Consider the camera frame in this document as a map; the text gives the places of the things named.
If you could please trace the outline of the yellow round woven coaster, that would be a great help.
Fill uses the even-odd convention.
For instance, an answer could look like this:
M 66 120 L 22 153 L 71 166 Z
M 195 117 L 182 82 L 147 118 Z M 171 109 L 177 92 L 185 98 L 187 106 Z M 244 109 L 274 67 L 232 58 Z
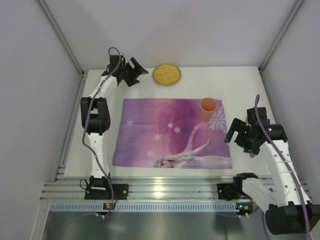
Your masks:
M 176 84 L 182 77 L 181 70 L 174 64 L 161 64 L 152 72 L 153 80 L 162 86 Z

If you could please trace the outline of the pink plastic cup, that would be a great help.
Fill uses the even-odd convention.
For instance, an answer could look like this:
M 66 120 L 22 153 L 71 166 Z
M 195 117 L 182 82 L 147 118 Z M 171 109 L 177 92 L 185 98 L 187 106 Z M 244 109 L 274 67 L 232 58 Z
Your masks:
M 216 111 L 218 104 L 215 99 L 206 97 L 200 101 L 199 107 L 199 119 L 202 122 L 209 122 L 214 112 Z

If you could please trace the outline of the purple Frozen placemat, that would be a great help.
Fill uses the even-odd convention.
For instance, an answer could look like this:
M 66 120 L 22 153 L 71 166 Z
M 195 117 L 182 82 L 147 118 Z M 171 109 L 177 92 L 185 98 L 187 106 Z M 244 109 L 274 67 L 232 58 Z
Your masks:
M 231 169 L 223 102 L 208 122 L 200 99 L 126 98 L 112 163 L 117 167 Z

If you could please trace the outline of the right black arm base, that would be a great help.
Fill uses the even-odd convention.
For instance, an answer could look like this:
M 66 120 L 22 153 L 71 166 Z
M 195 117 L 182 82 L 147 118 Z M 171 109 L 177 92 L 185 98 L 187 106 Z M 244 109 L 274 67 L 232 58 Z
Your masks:
M 226 201 L 250 199 L 250 197 L 242 190 L 243 180 L 247 178 L 247 175 L 239 173 L 232 178 L 232 183 L 217 184 L 218 199 Z

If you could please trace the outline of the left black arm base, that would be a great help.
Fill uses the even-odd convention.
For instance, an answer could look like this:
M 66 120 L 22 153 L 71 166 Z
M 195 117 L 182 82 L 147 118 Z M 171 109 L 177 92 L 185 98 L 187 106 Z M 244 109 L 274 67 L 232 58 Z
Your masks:
M 79 186 L 85 191 L 85 200 L 126 200 L 129 194 L 128 184 L 113 183 L 110 187 L 105 177 L 81 179 Z

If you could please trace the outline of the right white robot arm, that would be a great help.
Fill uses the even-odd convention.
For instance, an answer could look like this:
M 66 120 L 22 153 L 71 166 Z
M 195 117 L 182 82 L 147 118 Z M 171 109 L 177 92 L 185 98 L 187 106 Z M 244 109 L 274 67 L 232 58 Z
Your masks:
M 320 206 L 313 204 L 297 176 L 289 153 L 288 137 L 280 124 L 272 124 L 264 107 L 249 108 L 247 121 L 234 118 L 225 143 L 234 140 L 244 153 L 262 155 L 274 184 L 266 188 L 251 172 L 233 177 L 233 189 L 239 196 L 250 197 L 264 213 L 264 221 L 273 235 L 302 234 L 310 236 L 320 220 Z

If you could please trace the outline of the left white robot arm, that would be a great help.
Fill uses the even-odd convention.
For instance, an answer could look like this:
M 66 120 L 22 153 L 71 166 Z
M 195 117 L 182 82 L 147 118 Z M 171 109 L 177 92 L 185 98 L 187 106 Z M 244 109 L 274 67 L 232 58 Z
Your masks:
M 128 87 L 138 84 L 138 77 L 149 72 L 132 57 L 110 55 L 109 65 L 89 96 L 80 100 L 80 117 L 83 127 L 82 144 L 91 154 L 91 177 L 109 180 L 110 169 L 105 163 L 104 135 L 110 129 L 111 115 L 107 97 L 124 81 Z

